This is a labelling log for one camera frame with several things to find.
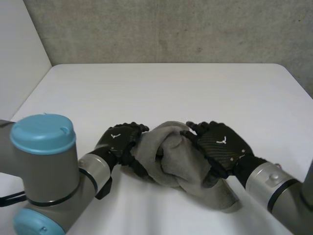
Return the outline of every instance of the concrete wall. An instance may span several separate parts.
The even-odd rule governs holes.
[[[312,0],[24,0],[53,65],[278,63],[313,96]]]

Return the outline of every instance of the robotic hand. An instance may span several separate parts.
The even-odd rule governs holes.
[[[143,132],[149,128],[143,124],[120,124],[110,127],[100,138],[93,153],[105,157],[105,153],[113,155],[117,164],[130,166],[139,177],[148,177],[146,169],[131,155]]]
[[[189,121],[186,124],[197,135],[190,131],[182,131],[181,135],[188,138],[212,166],[202,183],[205,188],[213,187],[220,178],[234,175],[234,167],[240,158],[254,157],[250,146],[223,123],[212,121],[197,125]]]
[[[250,146],[231,128],[214,121],[187,122],[193,131],[182,131],[211,164],[203,186],[234,175],[246,191],[295,235],[313,234],[313,165],[304,183],[276,165],[254,156]]]

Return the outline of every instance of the carbon fiber robotic hand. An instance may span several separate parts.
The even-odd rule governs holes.
[[[180,134],[188,138],[211,165],[202,183],[205,188],[213,187],[220,178],[234,175],[234,166],[241,157],[254,156],[250,146],[223,123],[212,121],[209,124],[194,124],[189,121],[186,124],[197,135],[190,131],[181,131]]]
[[[139,177],[148,176],[146,169],[131,155],[131,149],[138,143],[141,134],[146,131],[149,131],[147,126],[135,122],[110,127],[95,149],[104,149],[114,154],[118,164],[130,166]]]

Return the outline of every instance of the crumpled towel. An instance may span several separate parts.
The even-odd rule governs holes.
[[[201,186],[211,166],[191,142],[179,134],[181,130],[189,128],[181,122],[165,122],[143,133],[132,154],[156,183],[181,188],[212,209],[230,208],[238,198],[225,180],[219,180],[212,188]]]

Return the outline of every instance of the black band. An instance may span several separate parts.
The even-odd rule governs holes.
[[[298,183],[299,181],[296,179],[290,179],[284,182],[276,191],[273,193],[272,197],[268,201],[268,211],[272,213],[273,207],[275,205],[275,202],[277,201],[278,197],[288,189],[291,185]]]
[[[97,185],[97,182],[94,180],[93,176],[89,174],[88,171],[82,169],[82,168],[79,168],[79,172],[83,173],[84,175],[86,175],[90,181],[92,182],[93,186],[94,186],[94,190],[95,190],[95,194],[97,194],[98,192],[98,185]]]
[[[246,188],[246,182],[251,173],[255,170],[255,168],[266,162],[267,161],[262,158],[257,158],[253,155],[247,154],[237,161],[234,166],[233,174],[237,177],[244,188]]]
[[[51,206],[55,206],[55,205],[58,205],[62,202],[65,202],[67,201],[68,199],[70,199],[72,196],[75,195],[75,193],[78,191],[78,188],[79,188],[80,184],[77,185],[77,187],[74,189],[73,192],[71,192],[68,196],[64,197],[64,198],[61,198],[61,199],[58,199],[58,200],[55,200],[55,201],[52,201],[52,202],[35,202],[29,198],[27,198],[28,202],[34,206],[37,206],[37,207],[51,207]]]

